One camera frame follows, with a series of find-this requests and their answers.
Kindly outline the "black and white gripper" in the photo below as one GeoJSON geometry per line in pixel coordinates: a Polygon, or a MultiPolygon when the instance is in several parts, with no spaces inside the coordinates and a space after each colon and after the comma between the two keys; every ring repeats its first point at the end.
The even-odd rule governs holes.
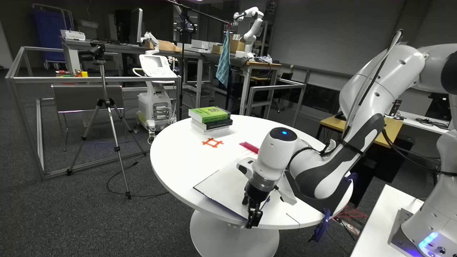
{"type": "Polygon", "coordinates": [[[263,207],[270,202],[268,194],[273,190],[278,192],[281,202],[291,206],[297,203],[284,169],[271,169],[253,157],[241,159],[236,167],[247,177],[241,200],[241,204],[247,207],[247,229],[258,226],[263,207]]]}

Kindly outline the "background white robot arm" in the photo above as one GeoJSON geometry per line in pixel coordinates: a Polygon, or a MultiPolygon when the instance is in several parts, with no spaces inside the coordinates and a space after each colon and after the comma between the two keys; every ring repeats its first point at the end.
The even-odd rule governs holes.
{"type": "Polygon", "coordinates": [[[233,24],[240,24],[243,22],[250,23],[250,26],[243,34],[243,42],[246,47],[251,47],[257,40],[257,34],[260,33],[263,19],[264,19],[264,13],[258,7],[248,7],[243,12],[236,12],[233,14],[233,24]]]}

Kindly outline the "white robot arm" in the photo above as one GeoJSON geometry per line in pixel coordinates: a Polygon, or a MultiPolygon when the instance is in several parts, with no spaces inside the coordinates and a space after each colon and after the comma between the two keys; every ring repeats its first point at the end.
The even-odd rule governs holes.
{"type": "MultiPolygon", "coordinates": [[[[334,216],[353,194],[350,170],[378,136],[393,103],[410,87],[457,94],[457,47],[453,43],[414,49],[393,40],[340,92],[346,126],[338,140],[317,150],[297,134],[276,127],[266,136],[258,156],[237,169],[247,184],[241,204],[246,226],[256,227],[273,190],[288,204],[303,200],[324,219],[334,216]]],[[[457,129],[450,126],[437,140],[440,167],[437,184],[414,214],[397,214],[391,243],[411,257],[455,257],[457,254],[457,129]]]]}

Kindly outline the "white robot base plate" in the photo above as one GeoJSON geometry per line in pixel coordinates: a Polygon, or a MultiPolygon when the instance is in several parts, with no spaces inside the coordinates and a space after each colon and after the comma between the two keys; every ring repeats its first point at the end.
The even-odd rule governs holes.
{"type": "Polygon", "coordinates": [[[457,257],[455,192],[425,202],[385,186],[350,257],[457,257]]]}

